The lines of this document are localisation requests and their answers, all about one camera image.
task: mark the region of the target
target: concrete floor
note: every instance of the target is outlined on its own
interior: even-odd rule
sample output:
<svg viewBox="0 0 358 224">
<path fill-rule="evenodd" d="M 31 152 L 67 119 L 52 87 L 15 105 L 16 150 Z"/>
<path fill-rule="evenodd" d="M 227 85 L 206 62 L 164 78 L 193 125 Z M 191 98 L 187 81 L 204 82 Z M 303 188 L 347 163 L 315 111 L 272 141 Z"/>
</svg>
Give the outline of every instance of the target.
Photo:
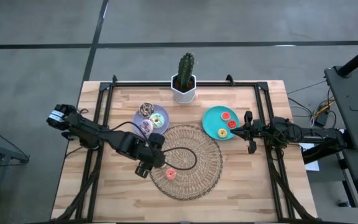
<svg viewBox="0 0 358 224">
<path fill-rule="evenodd" d="M 90 44 L 101 5 L 102 0 L 0 0 L 0 44 Z M 358 1 L 110 0 L 99 42 L 336 40 L 358 40 Z M 26 166 L 8 169 L 0 223 L 49 219 L 67 142 L 45 120 L 57 103 L 76 104 L 89 52 L 0 50 L 0 133 L 31 155 Z M 89 79 L 115 74 L 119 80 L 168 80 L 186 52 L 195 55 L 199 80 L 230 73 L 236 80 L 284 80 L 292 91 L 323 81 L 323 70 L 346 63 L 358 45 L 98 49 Z M 291 97 L 314 109 L 327 90 L 321 84 Z M 305 115 L 296 108 L 293 114 Z M 304 118 L 295 121 L 308 125 Z M 344 128 L 340 116 L 336 127 Z M 320 218 L 358 223 L 358 208 L 336 207 L 345 199 L 341 184 L 311 187 Z"/>
</svg>

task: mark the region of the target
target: white paper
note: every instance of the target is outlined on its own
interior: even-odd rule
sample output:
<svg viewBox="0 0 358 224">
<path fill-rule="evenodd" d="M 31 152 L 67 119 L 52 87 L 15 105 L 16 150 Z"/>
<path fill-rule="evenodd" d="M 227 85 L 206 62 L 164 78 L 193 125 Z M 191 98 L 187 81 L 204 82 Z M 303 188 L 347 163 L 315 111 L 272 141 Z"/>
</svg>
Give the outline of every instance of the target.
<svg viewBox="0 0 358 224">
<path fill-rule="evenodd" d="M 299 145 L 302 146 L 303 149 L 305 149 L 305 150 L 308 150 L 308 149 L 311 149 L 312 147 L 314 147 L 313 143 L 299 143 Z M 309 164 L 306 164 L 305 167 L 306 167 L 306 170 L 308 170 L 308 171 L 320 171 L 317 161 L 310 162 Z"/>
</svg>

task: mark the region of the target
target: woven placemat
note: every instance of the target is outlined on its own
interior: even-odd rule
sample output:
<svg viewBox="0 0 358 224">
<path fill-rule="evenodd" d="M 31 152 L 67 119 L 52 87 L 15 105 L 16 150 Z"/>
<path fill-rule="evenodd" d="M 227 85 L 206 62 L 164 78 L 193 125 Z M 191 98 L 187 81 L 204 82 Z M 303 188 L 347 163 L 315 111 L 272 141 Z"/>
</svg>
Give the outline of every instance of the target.
<svg viewBox="0 0 358 224">
<path fill-rule="evenodd" d="M 187 147 L 197 155 L 197 164 L 190 170 L 175 170 L 168 165 L 153 168 L 150 176 L 157 188 L 177 200 L 193 200 L 211 191 L 221 176 L 223 163 L 222 152 L 215 140 L 202 129 L 190 125 L 170 128 L 164 137 L 162 151 Z M 169 164 L 179 168 L 191 167 L 195 162 L 194 155 L 184 149 L 166 152 L 165 156 Z M 176 171 L 174 179 L 166 178 L 167 169 Z"/>
</svg>

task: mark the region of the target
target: white pot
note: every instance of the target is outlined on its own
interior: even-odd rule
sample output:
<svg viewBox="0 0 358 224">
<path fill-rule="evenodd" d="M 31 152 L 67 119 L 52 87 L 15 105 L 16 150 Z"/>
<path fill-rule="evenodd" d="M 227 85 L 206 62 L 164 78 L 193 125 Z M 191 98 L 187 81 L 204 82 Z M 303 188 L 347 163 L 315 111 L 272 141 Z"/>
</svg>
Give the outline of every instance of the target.
<svg viewBox="0 0 358 224">
<path fill-rule="evenodd" d="M 189 104 L 191 103 L 191 101 L 193 101 L 194 96 L 196 95 L 196 88 L 197 88 L 197 82 L 196 82 L 196 76 L 195 75 L 191 75 L 194 78 L 194 88 L 192 88 L 191 90 L 187 91 L 186 93 L 182 93 L 181 91 L 175 89 L 173 87 L 173 79 L 177 76 L 173 75 L 171 77 L 171 89 L 173 92 L 173 97 L 175 97 L 176 101 L 179 104 Z"/>
</svg>

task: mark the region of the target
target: wooden tabletop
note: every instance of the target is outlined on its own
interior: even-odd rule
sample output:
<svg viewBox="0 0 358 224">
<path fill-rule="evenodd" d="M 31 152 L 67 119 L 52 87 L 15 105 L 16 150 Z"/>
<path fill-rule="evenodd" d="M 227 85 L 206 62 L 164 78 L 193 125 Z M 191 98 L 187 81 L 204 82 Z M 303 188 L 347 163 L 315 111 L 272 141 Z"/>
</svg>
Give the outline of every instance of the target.
<svg viewBox="0 0 358 224">
<path fill-rule="evenodd" d="M 78 109 L 86 108 L 84 117 L 93 119 L 100 82 L 84 82 Z M 275 116 L 292 120 L 283 81 L 268 81 Z M 102 123 L 104 106 L 99 123 Z M 115 87 L 109 114 L 109 127 L 131 121 L 143 102 L 163 106 L 170 115 L 170 127 L 191 124 L 202 127 L 204 112 L 217 105 L 228 106 L 241 119 L 251 110 L 258 119 L 255 92 L 251 87 L 198 87 L 190 105 L 181 106 L 173 99 L 170 88 Z M 262 100 L 266 120 L 267 108 Z M 133 127 L 123 126 L 123 131 Z M 267 168 L 264 144 L 255 140 L 255 154 L 248 154 L 248 142 L 235 136 L 229 141 L 218 141 L 223 154 L 223 171 L 215 188 L 196 200 L 177 201 L 161 193 L 150 177 L 142 179 L 134 174 L 138 162 L 120 156 L 107 144 L 104 148 L 94 222 L 272 222 L 277 221 Z M 67 152 L 76 149 L 78 141 L 69 144 Z M 316 216 L 316 209 L 299 147 L 288 145 L 284 161 L 291 191 Z M 58 217 L 78 193 L 83 175 L 86 149 L 69 155 L 64 162 L 52 218 Z M 280 191 L 284 217 L 288 217 L 283 193 Z M 85 201 L 84 215 L 88 210 Z"/>
</svg>

